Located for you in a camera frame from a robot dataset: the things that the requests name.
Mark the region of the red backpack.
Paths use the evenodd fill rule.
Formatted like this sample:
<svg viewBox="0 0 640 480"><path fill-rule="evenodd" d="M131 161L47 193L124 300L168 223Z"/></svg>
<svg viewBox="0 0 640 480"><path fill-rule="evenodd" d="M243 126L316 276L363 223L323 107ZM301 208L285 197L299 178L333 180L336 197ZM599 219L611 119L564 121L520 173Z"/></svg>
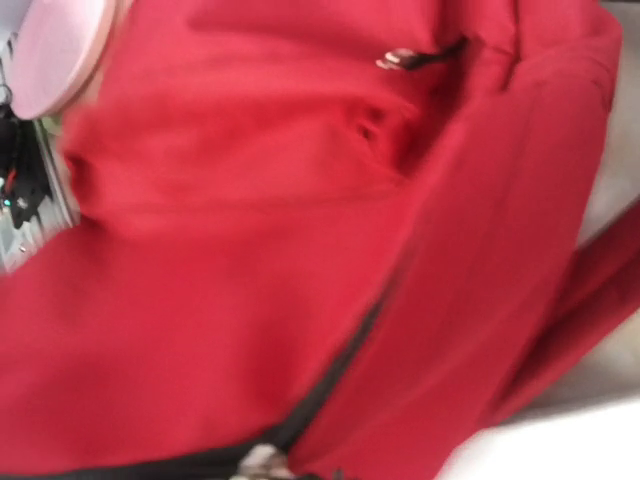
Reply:
<svg viewBox="0 0 640 480"><path fill-rule="evenodd" d="M135 1L1 281L5 479L431 479L639 306L598 1Z"/></svg>

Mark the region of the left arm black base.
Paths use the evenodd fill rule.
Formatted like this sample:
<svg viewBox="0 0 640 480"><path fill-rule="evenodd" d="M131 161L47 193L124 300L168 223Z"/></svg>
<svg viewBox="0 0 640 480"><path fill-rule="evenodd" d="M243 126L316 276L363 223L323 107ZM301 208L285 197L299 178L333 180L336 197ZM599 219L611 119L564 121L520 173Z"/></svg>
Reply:
<svg viewBox="0 0 640 480"><path fill-rule="evenodd" d="M38 209L52 191L33 121L18 118L10 105L12 92L1 85L1 208L13 226L39 218Z"/></svg>

